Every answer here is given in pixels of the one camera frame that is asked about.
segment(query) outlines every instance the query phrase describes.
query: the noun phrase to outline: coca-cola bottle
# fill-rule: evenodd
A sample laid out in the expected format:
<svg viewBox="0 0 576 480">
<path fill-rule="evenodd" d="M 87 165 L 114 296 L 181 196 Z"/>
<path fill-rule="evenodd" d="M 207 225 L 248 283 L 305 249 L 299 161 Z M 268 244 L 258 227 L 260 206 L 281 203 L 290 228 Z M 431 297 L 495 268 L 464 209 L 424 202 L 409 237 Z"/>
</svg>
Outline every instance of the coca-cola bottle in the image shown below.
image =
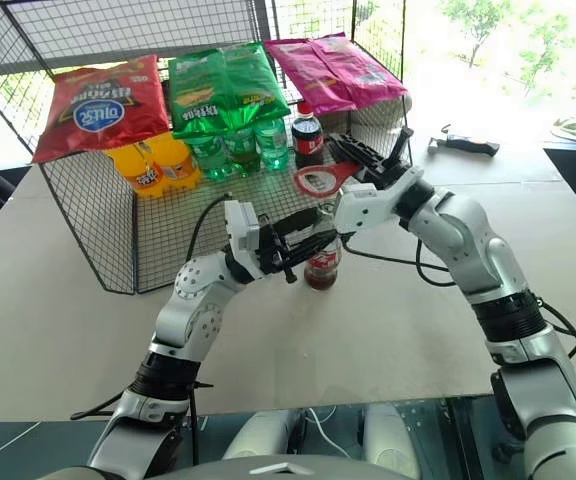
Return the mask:
<svg viewBox="0 0 576 480">
<path fill-rule="evenodd" d="M 319 206 L 319 222 L 313 227 L 313 233 L 334 230 L 334 205 L 323 203 Z M 341 242 L 339 237 L 330 242 L 326 248 L 313 255 L 306 262 L 304 278 L 315 290 L 328 290 L 337 280 L 337 267 L 341 261 Z"/>
</svg>

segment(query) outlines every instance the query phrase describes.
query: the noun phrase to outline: orange juice bottle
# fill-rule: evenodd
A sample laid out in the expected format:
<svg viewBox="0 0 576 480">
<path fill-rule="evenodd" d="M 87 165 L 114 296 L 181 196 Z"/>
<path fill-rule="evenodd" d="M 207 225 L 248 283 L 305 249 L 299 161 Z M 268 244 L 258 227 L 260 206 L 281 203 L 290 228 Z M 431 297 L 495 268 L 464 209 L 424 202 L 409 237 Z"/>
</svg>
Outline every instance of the orange juice bottle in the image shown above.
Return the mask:
<svg viewBox="0 0 576 480">
<path fill-rule="evenodd" d="M 113 159 L 115 169 L 132 185 L 138 195 L 161 197 L 167 186 L 166 176 L 151 158 L 143 142 L 106 150 Z"/>
<path fill-rule="evenodd" d="M 140 143 L 150 149 L 152 163 L 161 167 L 168 185 L 174 188 L 195 188 L 201 172 L 195 165 L 190 149 L 181 140 L 172 138 L 170 132 L 150 137 Z"/>
</svg>

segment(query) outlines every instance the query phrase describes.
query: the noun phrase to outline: green chip bag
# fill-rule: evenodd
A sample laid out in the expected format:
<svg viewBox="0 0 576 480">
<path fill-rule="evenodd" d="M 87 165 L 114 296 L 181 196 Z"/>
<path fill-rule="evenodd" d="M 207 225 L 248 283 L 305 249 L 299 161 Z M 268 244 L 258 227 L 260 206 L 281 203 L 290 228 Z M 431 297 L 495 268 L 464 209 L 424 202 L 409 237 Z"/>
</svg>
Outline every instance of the green chip bag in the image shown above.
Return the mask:
<svg viewBox="0 0 576 480">
<path fill-rule="evenodd" d="M 225 135 L 290 113 L 259 42 L 168 62 L 173 136 Z"/>
</svg>

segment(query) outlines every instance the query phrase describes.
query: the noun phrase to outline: red chip bag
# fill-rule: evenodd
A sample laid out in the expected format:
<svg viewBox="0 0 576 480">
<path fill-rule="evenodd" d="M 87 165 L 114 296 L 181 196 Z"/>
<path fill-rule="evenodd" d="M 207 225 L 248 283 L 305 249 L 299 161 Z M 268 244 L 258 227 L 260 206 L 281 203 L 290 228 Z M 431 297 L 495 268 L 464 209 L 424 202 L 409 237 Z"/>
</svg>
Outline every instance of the red chip bag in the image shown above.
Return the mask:
<svg viewBox="0 0 576 480">
<path fill-rule="evenodd" d="M 34 163 L 81 150 L 106 150 L 168 131 L 157 56 L 113 68 L 55 76 L 55 92 Z"/>
</svg>

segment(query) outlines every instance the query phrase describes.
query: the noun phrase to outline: green soda bottle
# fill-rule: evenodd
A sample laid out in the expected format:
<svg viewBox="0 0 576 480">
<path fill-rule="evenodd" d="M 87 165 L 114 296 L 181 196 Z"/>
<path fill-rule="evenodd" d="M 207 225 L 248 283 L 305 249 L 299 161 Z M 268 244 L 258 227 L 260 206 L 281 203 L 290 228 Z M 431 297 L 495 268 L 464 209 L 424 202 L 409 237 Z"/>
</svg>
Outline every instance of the green soda bottle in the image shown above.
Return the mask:
<svg viewBox="0 0 576 480">
<path fill-rule="evenodd" d="M 206 178 L 223 182 L 232 173 L 232 165 L 219 137 L 184 138 Z"/>
<path fill-rule="evenodd" d="M 268 170 L 281 170 L 288 165 L 290 151 L 283 118 L 257 122 L 255 136 Z"/>
<path fill-rule="evenodd" d="M 261 162 L 255 144 L 255 132 L 252 128 L 237 130 L 232 135 L 225 136 L 224 142 L 233 168 L 242 177 L 259 171 Z"/>
</svg>

